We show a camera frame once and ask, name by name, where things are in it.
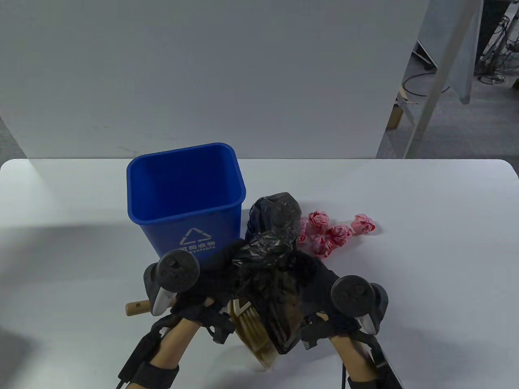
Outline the person's left hand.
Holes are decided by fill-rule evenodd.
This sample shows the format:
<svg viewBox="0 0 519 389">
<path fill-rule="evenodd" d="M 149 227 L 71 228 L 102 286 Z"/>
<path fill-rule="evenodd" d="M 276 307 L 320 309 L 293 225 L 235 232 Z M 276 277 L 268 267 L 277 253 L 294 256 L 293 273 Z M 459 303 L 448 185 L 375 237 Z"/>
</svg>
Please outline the person's left hand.
<svg viewBox="0 0 519 389">
<path fill-rule="evenodd" d="M 220 266 L 203 270 L 189 291 L 177 295 L 170 310 L 176 318 L 206 328 L 217 344 L 224 344 L 236 329 L 230 315 L 223 310 L 235 296 L 238 267 L 232 260 L 245 245 L 244 239 L 237 239 L 217 252 L 214 258 L 221 261 Z"/>
</svg>

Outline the person's right hand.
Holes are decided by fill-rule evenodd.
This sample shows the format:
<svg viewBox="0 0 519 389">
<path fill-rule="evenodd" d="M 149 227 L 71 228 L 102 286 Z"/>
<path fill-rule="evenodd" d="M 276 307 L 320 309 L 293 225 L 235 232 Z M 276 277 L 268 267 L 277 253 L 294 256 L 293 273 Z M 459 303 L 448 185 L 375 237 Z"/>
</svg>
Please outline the person's right hand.
<svg viewBox="0 0 519 389">
<path fill-rule="evenodd" d="M 332 303 L 331 289 L 339 276 L 319 258 L 296 250 L 291 254 L 288 272 L 300 293 L 304 315 L 300 335 L 306 349 L 316 346 L 320 339 L 348 337 L 360 330 L 355 318 L 343 315 Z"/>
</svg>

